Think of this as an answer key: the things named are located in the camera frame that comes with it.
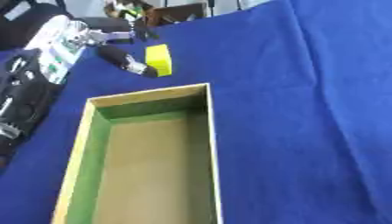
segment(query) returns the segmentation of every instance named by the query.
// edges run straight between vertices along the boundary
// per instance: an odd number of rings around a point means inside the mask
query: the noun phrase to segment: yellow block
[[[157,69],[158,76],[172,74],[172,58],[167,45],[152,45],[145,49],[145,63]]]

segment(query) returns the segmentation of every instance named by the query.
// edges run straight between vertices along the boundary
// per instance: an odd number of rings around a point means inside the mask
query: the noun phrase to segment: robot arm
[[[51,18],[23,50],[0,66],[0,168],[46,116],[87,46],[133,39],[137,33],[135,25],[126,20],[71,20],[60,15]]]

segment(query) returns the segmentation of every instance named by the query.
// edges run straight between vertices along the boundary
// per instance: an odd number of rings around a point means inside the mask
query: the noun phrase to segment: black object
[[[241,11],[241,10],[242,10],[241,0],[237,0],[237,10],[238,10],[238,11]]]
[[[65,10],[49,3],[37,3],[24,14],[9,20],[4,17],[8,8],[0,9],[0,51],[25,46],[37,33],[39,28],[50,18],[56,15],[66,15],[72,17]]]
[[[129,32],[130,22],[117,17],[80,17],[78,20],[86,23],[91,30],[102,30],[103,32]]]
[[[66,3],[64,0],[55,0],[55,1],[56,1],[56,4],[62,10],[65,11],[67,9],[67,6],[66,6]],[[22,2],[27,2],[31,7],[35,7],[40,4],[40,3],[37,3],[36,0],[1,0],[0,1],[0,15],[4,16],[6,13],[13,10],[15,7],[17,7]]]
[[[14,139],[0,135],[0,168],[14,154],[15,146],[27,138],[46,116],[64,85],[56,85],[40,72],[39,49],[23,50],[0,67],[0,104],[12,103],[0,123],[20,131]]]
[[[208,8],[210,8],[211,17],[214,16],[214,7],[215,7],[215,0],[208,0]]]
[[[127,52],[113,45],[99,46],[97,48],[97,53],[107,62],[123,70],[140,74],[145,77],[158,77],[157,69],[135,61]]]

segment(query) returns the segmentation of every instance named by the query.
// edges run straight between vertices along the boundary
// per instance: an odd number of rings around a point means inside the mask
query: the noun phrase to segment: table
[[[392,223],[392,2],[276,0],[159,29],[146,79],[86,52],[0,177],[2,223],[49,223],[85,100],[211,82],[227,224]]]

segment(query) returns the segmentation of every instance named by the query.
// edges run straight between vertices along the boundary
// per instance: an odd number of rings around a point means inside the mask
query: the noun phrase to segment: packaging
[[[209,84],[87,100],[52,224],[222,224]]]

